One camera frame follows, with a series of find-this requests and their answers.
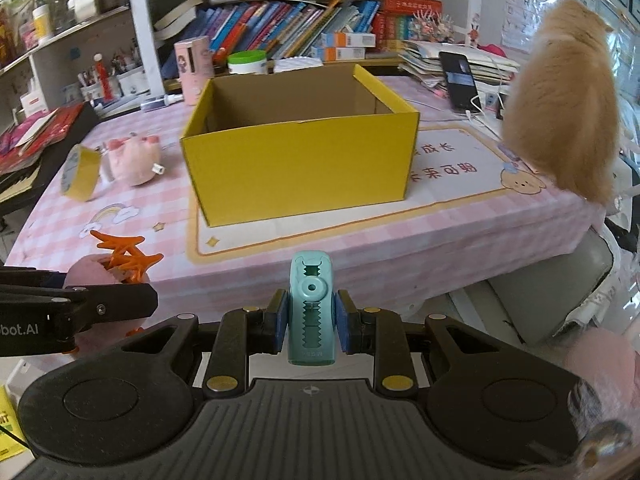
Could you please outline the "black electronic keyboard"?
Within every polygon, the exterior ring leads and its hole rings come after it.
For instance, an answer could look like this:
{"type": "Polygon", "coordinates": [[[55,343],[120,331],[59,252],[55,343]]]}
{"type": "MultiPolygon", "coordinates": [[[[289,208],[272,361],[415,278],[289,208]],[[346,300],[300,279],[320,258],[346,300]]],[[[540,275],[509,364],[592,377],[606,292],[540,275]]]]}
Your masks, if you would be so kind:
{"type": "Polygon", "coordinates": [[[62,167],[70,149],[84,140],[99,121],[93,107],[90,104],[84,104],[70,125],[65,138],[43,150],[37,160],[38,174],[30,188],[1,201],[2,217],[19,209],[34,206],[62,167]]]}

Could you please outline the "orange white medicine box lower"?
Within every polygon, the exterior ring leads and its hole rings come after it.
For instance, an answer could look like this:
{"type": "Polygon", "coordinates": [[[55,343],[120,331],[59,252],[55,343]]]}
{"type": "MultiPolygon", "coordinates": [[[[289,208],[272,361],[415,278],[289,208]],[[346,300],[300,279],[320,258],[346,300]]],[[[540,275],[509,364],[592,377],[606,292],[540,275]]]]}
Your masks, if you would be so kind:
{"type": "Polygon", "coordinates": [[[361,61],[366,58],[363,47],[312,47],[311,56],[325,62],[361,61]]]}

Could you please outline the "pink chick plush toy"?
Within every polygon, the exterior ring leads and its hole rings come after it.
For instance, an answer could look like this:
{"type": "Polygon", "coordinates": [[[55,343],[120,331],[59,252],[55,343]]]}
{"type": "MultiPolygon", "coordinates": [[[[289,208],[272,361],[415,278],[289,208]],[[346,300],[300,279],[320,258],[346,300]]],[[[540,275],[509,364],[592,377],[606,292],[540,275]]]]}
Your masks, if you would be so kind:
{"type": "MultiPolygon", "coordinates": [[[[132,285],[149,283],[149,268],[160,263],[160,252],[147,255],[139,248],[143,236],[116,236],[90,230],[104,254],[91,254],[77,260],[67,271],[65,287],[88,285],[132,285]]],[[[76,347],[67,352],[74,359],[106,348],[110,344],[142,332],[142,324],[149,315],[122,322],[109,322],[91,327],[75,337],[76,347]]]]}

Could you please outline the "red papers pile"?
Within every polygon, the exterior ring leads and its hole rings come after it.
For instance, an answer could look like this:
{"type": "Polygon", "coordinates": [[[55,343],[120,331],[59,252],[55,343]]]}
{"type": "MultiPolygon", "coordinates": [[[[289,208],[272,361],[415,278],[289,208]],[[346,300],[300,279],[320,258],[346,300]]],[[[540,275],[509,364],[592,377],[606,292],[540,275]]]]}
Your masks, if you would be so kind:
{"type": "Polygon", "coordinates": [[[62,142],[78,118],[84,104],[59,107],[51,113],[37,113],[9,132],[1,141],[1,173],[28,168],[38,162],[50,145],[62,142]]]}

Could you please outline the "yellow tape roll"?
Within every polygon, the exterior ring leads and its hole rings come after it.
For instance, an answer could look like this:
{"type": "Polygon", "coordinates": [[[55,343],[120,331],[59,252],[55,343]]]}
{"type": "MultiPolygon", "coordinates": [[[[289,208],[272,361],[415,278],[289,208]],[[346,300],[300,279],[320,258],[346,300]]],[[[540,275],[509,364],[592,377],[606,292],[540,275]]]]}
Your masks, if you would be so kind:
{"type": "Polygon", "coordinates": [[[98,185],[102,155],[76,144],[62,166],[61,194],[78,202],[88,202],[98,185]]]}

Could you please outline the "pink paw plush toy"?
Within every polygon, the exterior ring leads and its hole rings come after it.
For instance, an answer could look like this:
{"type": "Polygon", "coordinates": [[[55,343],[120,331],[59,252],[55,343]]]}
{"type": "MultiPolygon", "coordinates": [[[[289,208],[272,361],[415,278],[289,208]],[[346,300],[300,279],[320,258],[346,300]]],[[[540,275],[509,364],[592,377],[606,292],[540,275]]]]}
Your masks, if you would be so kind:
{"type": "Polygon", "coordinates": [[[106,152],[113,177],[126,185],[139,186],[165,172],[158,136],[130,134],[128,138],[112,139],[106,144],[106,152]]]}

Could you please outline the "pink humidifier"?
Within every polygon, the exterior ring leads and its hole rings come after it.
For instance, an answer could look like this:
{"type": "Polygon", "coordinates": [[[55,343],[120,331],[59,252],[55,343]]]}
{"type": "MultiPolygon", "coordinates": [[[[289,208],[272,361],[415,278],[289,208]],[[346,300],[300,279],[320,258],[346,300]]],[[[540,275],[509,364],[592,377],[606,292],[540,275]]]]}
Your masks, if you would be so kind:
{"type": "Polygon", "coordinates": [[[178,41],[175,54],[183,101],[186,105],[196,105],[209,79],[214,76],[209,39],[201,36],[178,41]]]}

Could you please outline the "pink checkered tablecloth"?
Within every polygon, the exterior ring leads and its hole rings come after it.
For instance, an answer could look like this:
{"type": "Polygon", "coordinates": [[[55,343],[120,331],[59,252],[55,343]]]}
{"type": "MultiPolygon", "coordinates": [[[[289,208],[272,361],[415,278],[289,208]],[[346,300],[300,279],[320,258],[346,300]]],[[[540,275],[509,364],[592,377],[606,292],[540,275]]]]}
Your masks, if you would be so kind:
{"type": "Polygon", "coordinates": [[[96,232],[140,235],[145,252],[162,255],[150,271],[160,297],[156,317],[186,310],[216,320],[288,284],[296,252],[322,250],[336,286],[357,304],[406,310],[569,254],[602,226],[602,209],[572,193],[551,185],[532,195],[516,192],[494,144],[469,122],[424,120],[415,191],[436,194],[485,180],[496,188],[446,204],[404,200],[399,214],[384,205],[211,228],[198,211],[180,148],[190,115],[177,104],[94,128],[89,148],[132,132],[158,136],[165,174],[140,188],[111,185],[90,202],[64,197],[52,182],[18,234],[9,265],[63,272],[96,251],[96,232]]]}

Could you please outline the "yellow plastic bag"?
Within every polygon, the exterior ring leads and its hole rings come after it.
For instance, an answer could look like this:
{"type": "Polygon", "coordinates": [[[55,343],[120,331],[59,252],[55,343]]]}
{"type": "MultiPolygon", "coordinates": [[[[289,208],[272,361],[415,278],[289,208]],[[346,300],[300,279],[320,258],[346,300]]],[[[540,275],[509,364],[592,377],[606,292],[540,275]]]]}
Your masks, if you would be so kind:
{"type": "Polygon", "coordinates": [[[15,408],[4,385],[0,386],[0,425],[0,460],[8,460],[28,450],[15,408]]]}

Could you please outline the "white quilted purse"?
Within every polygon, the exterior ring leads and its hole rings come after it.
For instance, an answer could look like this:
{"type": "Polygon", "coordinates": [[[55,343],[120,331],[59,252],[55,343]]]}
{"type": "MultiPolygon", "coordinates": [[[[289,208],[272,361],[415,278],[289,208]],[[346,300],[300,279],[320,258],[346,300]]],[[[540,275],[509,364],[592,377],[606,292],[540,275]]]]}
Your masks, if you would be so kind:
{"type": "Polygon", "coordinates": [[[273,62],[274,74],[292,72],[293,70],[306,70],[306,68],[322,67],[320,58],[308,58],[308,56],[294,56],[294,58],[281,58],[273,62]]]}

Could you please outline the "white pen holder cups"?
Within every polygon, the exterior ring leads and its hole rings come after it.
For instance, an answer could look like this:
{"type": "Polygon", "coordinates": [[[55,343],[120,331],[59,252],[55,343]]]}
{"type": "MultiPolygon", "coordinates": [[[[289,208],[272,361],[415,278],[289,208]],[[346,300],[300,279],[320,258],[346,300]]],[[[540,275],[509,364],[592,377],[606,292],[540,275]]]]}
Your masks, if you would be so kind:
{"type": "MultiPolygon", "coordinates": [[[[124,96],[138,96],[150,91],[148,78],[146,78],[146,73],[142,66],[128,70],[123,74],[111,76],[108,78],[108,84],[114,100],[122,99],[124,96]]],[[[100,82],[88,87],[81,87],[80,92],[85,101],[105,100],[100,82]]]]}

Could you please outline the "orange white medicine box upper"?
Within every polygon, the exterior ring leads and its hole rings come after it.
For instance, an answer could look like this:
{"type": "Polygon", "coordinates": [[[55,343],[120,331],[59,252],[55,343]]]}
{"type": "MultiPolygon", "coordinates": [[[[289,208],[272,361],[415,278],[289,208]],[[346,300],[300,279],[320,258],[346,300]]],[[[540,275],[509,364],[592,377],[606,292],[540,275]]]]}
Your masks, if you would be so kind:
{"type": "Polygon", "coordinates": [[[376,36],[370,32],[322,32],[321,45],[324,48],[373,49],[376,36]]]}

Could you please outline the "spray bottle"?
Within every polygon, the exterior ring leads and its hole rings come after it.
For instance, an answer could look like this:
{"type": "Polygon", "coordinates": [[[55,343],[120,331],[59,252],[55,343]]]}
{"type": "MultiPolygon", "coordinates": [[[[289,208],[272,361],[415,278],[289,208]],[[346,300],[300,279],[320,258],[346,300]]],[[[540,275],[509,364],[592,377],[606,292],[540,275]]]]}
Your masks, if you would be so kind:
{"type": "Polygon", "coordinates": [[[156,98],[149,98],[144,100],[140,104],[140,110],[145,113],[152,112],[152,110],[158,110],[159,108],[168,107],[183,101],[183,94],[164,94],[163,96],[157,96],[156,98]]]}

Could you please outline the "yellow cardboard box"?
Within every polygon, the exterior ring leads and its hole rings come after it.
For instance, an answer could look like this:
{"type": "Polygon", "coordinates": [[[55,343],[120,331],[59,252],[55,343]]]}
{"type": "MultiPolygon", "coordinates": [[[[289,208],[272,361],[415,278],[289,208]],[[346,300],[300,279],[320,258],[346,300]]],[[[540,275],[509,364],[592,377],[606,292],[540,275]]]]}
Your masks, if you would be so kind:
{"type": "Polygon", "coordinates": [[[359,65],[210,80],[181,146],[209,226],[403,200],[420,114],[359,65]]]}

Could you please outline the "white jar green lid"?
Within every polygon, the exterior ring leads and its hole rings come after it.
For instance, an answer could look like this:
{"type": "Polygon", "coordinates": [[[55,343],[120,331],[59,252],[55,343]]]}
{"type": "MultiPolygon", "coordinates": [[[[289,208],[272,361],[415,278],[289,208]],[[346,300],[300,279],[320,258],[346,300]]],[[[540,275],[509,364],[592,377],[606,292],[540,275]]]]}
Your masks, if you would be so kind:
{"type": "Polygon", "coordinates": [[[228,69],[235,75],[265,75],[268,73],[268,60],[263,50],[234,52],[228,56],[228,69]]]}

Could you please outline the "stack of papers and magazines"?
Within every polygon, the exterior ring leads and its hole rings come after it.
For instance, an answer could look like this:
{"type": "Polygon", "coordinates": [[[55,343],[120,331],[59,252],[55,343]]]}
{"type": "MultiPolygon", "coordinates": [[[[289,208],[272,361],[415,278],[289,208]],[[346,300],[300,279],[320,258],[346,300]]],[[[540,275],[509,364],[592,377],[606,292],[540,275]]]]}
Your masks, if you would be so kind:
{"type": "Polygon", "coordinates": [[[400,50],[400,67],[411,75],[442,76],[445,70],[470,73],[485,84],[508,84],[520,71],[518,62],[489,52],[427,41],[405,41],[400,50]]]}

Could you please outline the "black smartphone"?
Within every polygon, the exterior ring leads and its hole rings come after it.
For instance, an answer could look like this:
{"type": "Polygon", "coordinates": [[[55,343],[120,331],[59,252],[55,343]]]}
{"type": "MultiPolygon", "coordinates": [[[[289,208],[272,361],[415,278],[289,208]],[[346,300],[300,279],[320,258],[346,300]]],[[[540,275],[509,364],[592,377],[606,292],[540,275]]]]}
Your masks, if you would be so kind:
{"type": "Polygon", "coordinates": [[[451,106],[459,112],[478,112],[478,95],[471,66],[465,55],[440,52],[438,55],[451,106]]]}

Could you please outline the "white power adapter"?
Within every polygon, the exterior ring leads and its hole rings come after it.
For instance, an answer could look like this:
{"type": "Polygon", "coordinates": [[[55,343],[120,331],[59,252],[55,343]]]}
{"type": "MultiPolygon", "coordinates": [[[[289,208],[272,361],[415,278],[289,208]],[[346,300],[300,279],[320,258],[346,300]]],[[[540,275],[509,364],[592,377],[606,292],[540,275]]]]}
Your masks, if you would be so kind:
{"type": "Polygon", "coordinates": [[[98,146],[96,150],[99,152],[100,158],[100,178],[106,184],[111,184],[115,181],[111,170],[110,159],[108,158],[108,149],[105,144],[98,146]]]}

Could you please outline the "row of leaning books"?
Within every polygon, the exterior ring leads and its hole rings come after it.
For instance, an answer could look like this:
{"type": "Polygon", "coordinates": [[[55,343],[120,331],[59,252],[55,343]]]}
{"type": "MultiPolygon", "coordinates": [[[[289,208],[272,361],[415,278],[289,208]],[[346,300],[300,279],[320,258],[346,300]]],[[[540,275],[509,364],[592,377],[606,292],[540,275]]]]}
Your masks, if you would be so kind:
{"type": "Polygon", "coordinates": [[[207,36],[214,63],[234,52],[263,50],[270,60],[311,56],[322,47],[322,32],[370,32],[380,4],[375,0],[250,0],[206,6],[186,0],[154,24],[154,40],[164,50],[162,71],[170,78],[178,41],[207,36]]]}

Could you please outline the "orange cat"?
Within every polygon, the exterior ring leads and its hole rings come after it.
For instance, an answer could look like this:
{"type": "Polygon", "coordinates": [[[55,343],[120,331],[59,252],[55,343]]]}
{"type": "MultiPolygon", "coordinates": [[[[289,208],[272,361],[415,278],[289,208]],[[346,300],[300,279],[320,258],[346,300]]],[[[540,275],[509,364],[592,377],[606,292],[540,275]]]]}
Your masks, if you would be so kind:
{"type": "Polygon", "coordinates": [[[501,133],[509,150],[557,188],[602,206],[613,198],[620,148],[610,30],[576,0],[547,10],[509,91],[501,133]]]}

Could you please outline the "orange white medicine box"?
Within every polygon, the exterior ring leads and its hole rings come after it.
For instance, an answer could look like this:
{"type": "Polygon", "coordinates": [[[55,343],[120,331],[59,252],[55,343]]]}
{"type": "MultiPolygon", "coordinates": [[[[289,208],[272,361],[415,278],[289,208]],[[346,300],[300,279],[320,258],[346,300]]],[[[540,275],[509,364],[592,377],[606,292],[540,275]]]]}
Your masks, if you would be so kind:
{"type": "Polygon", "coordinates": [[[312,47],[311,56],[325,62],[361,61],[366,58],[363,47],[312,47]]]}
{"type": "Polygon", "coordinates": [[[376,36],[370,32],[322,32],[321,45],[324,48],[373,49],[376,36]]]}

